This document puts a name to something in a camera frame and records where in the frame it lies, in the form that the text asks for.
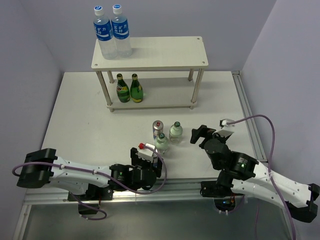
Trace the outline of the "clear glass bottle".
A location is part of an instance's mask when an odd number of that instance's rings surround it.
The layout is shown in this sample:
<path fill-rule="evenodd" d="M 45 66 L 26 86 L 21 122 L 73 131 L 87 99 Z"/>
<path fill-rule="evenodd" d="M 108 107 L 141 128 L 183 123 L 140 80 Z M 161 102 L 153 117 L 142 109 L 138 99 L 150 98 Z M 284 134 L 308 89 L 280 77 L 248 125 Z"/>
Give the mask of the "clear glass bottle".
<path fill-rule="evenodd" d="M 163 132 L 156 137 L 155 147 L 161 154 L 164 154 L 167 151 L 169 147 L 169 140 Z"/>
<path fill-rule="evenodd" d="M 176 121 L 169 129 L 169 140 L 173 144 L 179 144 L 182 140 L 183 128 L 179 121 Z"/>

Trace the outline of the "green glass bottle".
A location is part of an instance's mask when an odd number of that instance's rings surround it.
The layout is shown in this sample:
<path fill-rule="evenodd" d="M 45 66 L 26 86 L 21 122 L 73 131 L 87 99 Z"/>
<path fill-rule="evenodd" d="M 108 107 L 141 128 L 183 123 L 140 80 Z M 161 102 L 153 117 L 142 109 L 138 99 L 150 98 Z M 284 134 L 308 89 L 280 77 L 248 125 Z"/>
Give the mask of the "green glass bottle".
<path fill-rule="evenodd" d="M 144 91 L 138 80 L 138 75 L 136 73 L 131 76 L 132 82 L 130 86 L 130 96 L 133 102 L 141 103 L 144 99 Z"/>
<path fill-rule="evenodd" d="M 123 79 L 123 75 L 118 73 L 117 77 L 117 86 L 116 86 L 116 93 L 117 97 L 122 103 L 127 103 L 130 101 L 131 95 L 128 85 Z"/>

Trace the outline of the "blue silver can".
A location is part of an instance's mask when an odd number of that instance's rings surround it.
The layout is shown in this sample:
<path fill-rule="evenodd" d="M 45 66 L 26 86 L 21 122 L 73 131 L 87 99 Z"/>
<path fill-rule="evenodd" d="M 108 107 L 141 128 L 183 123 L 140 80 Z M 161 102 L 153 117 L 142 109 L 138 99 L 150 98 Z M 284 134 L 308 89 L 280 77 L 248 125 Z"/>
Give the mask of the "blue silver can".
<path fill-rule="evenodd" d="M 154 168 L 158 167 L 158 156 L 156 153 L 153 153 L 153 163 L 152 163 Z"/>

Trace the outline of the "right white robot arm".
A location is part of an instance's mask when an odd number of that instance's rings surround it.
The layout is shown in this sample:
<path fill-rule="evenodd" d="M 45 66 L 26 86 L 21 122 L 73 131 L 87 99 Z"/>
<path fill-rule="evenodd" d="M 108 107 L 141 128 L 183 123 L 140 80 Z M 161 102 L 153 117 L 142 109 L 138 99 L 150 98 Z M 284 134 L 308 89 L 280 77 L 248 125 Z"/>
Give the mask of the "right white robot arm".
<path fill-rule="evenodd" d="M 314 201 L 320 195 L 320 187 L 315 183 L 293 181 L 268 170 L 262 162 L 245 153 L 230 150 L 226 142 L 232 134 L 229 126 L 220 130 L 206 125 L 192 129 L 190 143 L 203 138 L 199 147 L 209 157 L 213 169 L 219 171 L 217 180 L 201 182 L 200 194 L 207 198 L 247 195 L 288 209 L 295 220 L 311 223 L 318 214 Z"/>

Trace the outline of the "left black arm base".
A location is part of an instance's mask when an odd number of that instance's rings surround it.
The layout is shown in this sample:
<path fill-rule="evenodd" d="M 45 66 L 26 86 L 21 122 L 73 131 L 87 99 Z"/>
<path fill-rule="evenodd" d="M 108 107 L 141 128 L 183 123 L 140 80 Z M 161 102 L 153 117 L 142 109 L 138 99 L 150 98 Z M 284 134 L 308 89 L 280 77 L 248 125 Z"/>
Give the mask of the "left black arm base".
<path fill-rule="evenodd" d="M 110 201 L 113 198 L 113 190 L 109 187 L 89 185 L 87 189 L 74 193 L 81 201 Z"/>

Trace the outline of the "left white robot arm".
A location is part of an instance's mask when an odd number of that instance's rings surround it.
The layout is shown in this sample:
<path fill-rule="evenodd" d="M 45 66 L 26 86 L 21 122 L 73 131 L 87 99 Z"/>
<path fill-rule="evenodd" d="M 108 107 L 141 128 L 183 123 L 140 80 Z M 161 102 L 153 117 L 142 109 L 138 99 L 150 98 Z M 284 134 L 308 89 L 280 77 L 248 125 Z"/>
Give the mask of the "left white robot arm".
<path fill-rule="evenodd" d="M 46 148 L 28 153 L 23 164 L 13 168 L 18 177 L 17 186 L 25 189 L 40 189 L 52 186 L 82 196 L 86 200 L 96 197 L 97 189 L 130 191 L 148 195 L 155 192 L 153 186 L 160 177 L 168 176 L 167 166 L 157 148 L 141 144 L 130 149 L 131 163 L 87 165 L 56 156 L 56 150 Z"/>

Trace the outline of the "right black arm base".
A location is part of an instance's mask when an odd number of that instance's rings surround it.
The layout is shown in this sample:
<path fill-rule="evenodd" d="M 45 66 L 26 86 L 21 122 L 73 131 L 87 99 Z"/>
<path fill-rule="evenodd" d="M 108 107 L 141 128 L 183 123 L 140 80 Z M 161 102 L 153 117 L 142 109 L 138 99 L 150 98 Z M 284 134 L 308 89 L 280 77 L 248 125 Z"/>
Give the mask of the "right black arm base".
<path fill-rule="evenodd" d="M 206 198 L 225 198 L 233 194 L 229 187 L 217 184 L 216 180 L 201 181 L 200 187 L 201 196 Z"/>

